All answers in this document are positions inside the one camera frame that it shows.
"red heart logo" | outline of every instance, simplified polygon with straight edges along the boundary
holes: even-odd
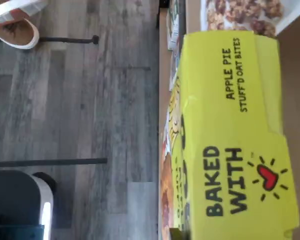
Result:
[[[260,174],[260,176],[264,179],[263,185],[262,185],[263,189],[266,191],[273,190],[276,187],[279,175],[262,164],[259,164],[256,167],[256,169],[257,169],[258,173]]]

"packaged snack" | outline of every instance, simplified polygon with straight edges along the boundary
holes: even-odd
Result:
[[[176,42],[176,47],[173,49],[170,60],[170,81],[169,81],[169,91],[174,87],[177,71],[180,62],[180,51],[179,51],[179,38]]]
[[[186,35],[168,112],[162,239],[178,228],[192,240],[291,240],[299,213],[277,42],[250,31]]]
[[[167,43],[168,49],[174,50],[177,47],[179,38],[179,8],[178,0],[170,0],[170,7],[166,15]]]
[[[274,38],[290,7],[288,0],[202,0],[201,30],[248,30]]]

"shoe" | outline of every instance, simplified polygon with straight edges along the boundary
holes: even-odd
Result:
[[[29,18],[47,4],[48,0],[0,0],[0,26]]]
[[[0,26],[0,39],[16,49],[32,49],[39,41],[39,31],[29,20]]]

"laminate flooring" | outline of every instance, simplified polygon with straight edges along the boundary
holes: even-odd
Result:
[[[99,45],[0,43],[0,161],[107,158],[21,167],[57,182],[53,240],[158,238],[157,0],[50,0],[43,37]]]

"yellow box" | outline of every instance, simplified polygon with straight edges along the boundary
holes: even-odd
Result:
[[[161,195],[173,196],[173,220],[165,225],[192,240],[291,239],[299,214],[275,40],[248,31],[187,35],[168,119],[172,183],[161,184]]]

